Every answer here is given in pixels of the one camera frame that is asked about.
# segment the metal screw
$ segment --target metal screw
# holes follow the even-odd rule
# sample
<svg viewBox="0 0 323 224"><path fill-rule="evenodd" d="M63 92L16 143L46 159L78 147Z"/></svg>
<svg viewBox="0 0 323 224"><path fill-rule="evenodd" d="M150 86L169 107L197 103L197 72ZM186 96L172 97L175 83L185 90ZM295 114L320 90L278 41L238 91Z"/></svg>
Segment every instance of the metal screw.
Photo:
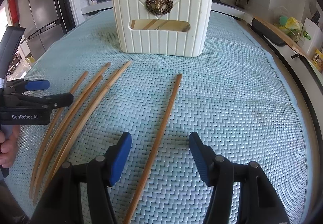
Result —
<svg viewBox="0 0 323 224"><path fill-rule="evenodd" d="M223 162L224 161L224 156L218 155L218 156L215 157L215 160L217 162Z"/></svg>
<svg viewBox="0 0 323 224"><path fill-rule="evenodd" d="M255 161L251 161L250 162L250 166L252 166L253 168L257 168L259 165L258 165L258 163L257 162L255 162Z"/></svg>
<svg viewBox="0 0 323 224"><path fill-rule="evenodd" d="M95 158L95 160L98 161L98 162L102 162L103 160L105 160L105 157L104 156L97 156Z"/></svg>
<svg viewBox="0 0 323 224"><path fill-rule="evenodd" d="M62 168L63 169L68 169L69 168L69 166L70 166L70 162L64 162L63 164L62 164Z"/></svg>

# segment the oval slot opening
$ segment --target oval slot opening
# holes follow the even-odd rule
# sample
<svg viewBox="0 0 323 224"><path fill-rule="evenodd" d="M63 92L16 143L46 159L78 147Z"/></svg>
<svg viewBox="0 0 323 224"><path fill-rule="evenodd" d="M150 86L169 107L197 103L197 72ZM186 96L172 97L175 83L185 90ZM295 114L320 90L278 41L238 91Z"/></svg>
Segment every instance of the oval slot opening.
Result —
<svg viewBox="0 0 323 224"><path fill-rule="evenodd" d="M188 22L178 20L162 20L162 19L138 19L132 20L129 26L133 30L165 30L187 32L191 26Z"/></svg>

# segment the white appliance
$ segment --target white appliance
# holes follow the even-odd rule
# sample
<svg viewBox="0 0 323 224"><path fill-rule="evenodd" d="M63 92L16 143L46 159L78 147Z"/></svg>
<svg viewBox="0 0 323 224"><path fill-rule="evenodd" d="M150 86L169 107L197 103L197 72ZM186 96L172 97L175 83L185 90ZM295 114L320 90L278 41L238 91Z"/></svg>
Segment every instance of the white appliance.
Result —
<svg viewBox="0 0 323 224"><path fill-rule="evenodd" d="M304 37L304 31L311 37L307 39ZM301 38L297 44L303 49L303 51L308 55L310 59L313 59L315 54L315 49L321 51L323 43L323 33L321 29L314 24L310 19L306 18L303 30L301 32Z"/></svg>

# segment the human hand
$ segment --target human hand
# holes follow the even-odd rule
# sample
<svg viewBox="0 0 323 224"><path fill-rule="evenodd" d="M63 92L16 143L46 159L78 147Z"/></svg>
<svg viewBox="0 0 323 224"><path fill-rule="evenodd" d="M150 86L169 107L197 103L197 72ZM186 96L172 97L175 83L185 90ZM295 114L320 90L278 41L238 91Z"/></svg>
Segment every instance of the human hand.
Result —
<svg viewBox="0 0 323 224"><path fill-rule="evenodd" d="M20 126L12 127L12 134L5 140L4 133L0 131L0 165L2 167L11 167L16 159L18 152L17 140L19 137Z"/></svg>

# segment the deer head emblem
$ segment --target deer head emblem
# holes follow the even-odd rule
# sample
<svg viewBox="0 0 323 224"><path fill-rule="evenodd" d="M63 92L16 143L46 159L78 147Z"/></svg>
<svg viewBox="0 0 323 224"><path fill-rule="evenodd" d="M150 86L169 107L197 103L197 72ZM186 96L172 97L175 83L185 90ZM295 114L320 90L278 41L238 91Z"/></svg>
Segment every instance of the deer head emblem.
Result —
<svg viewBox="0 0 323 224"><path fill-rule="evenodd" d="M147 0L146 8L148 12L154 15L168 14L173 8L172 0Z"/></svg>

